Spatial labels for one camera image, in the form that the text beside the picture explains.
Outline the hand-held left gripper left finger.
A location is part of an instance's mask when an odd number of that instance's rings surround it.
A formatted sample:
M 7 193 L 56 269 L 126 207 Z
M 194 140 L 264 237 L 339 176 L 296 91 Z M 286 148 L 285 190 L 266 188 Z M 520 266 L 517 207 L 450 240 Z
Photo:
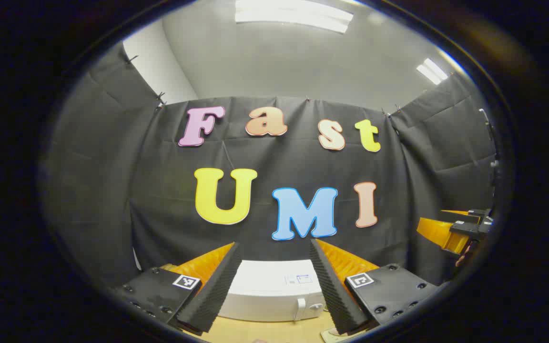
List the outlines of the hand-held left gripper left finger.
M 155 321 L 193 334 L 209 332 L 226 300 L 242 261 L 232 242 L 179 266 L 140 273 L 115 294 Z

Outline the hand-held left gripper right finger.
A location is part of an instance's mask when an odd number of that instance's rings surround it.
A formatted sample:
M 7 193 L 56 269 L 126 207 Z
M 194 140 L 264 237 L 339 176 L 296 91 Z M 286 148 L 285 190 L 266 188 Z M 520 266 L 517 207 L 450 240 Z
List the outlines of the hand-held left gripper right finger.
M 397 263 L 378 267 L 319 239 L 309 247 L 322 295 L 342 334 L 396 321 L 439 290 Z

